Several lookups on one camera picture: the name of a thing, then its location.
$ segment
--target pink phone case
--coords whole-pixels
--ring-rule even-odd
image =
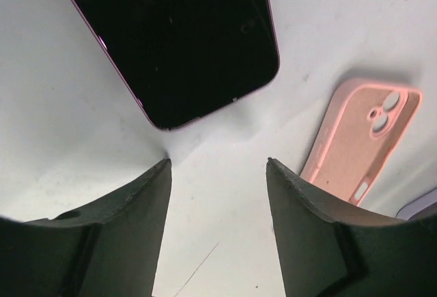
[[[359,205],[421,100],[422,93],[408,85],[358,78],[344,82],[331,99],[300,176]]]

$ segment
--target purple object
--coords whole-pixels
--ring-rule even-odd
[[[437,213],[437,188],[404,206],[396,215],[403,220],[417,220]]]

